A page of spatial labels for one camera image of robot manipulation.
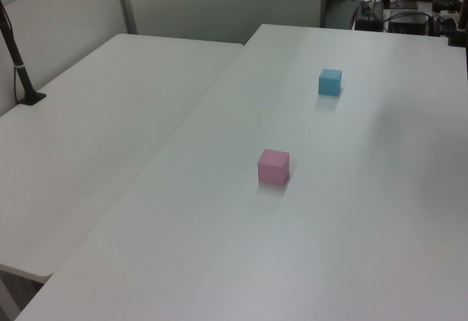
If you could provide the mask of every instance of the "black box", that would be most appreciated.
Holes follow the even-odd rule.
[[[367,14],[363,14],[361,6],[359,6],[354,29],[356,31],[381,32],[383,30],[383,3],[375,3],[374,9]]]
[[[408,16],[392,19],[388,23],[388,32],[394,34],[416,34],[419,36],[425,36],[426,21],[427,17],[425,15],[411,15],[411,12],[408,12]]]

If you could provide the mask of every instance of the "pole base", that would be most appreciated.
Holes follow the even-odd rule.
[[[45,94],[36,92],[33,98],[26,98],[20,100],[18,104],[24,104],[24,105],[34,105],[38,103],[39,101],[43,100],[45,98]]]

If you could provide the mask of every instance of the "wall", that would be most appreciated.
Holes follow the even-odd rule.
[[[129,0],[138,34],[245,44],[260,24],[319,26],[322,0]]]
[[[16,0],[5,8],[35,89],[126,32],[119,0]],[[12,87],[13,65],[2,37],[0,115],[15,105]],[[22,90],[19,81],[17,90]]]

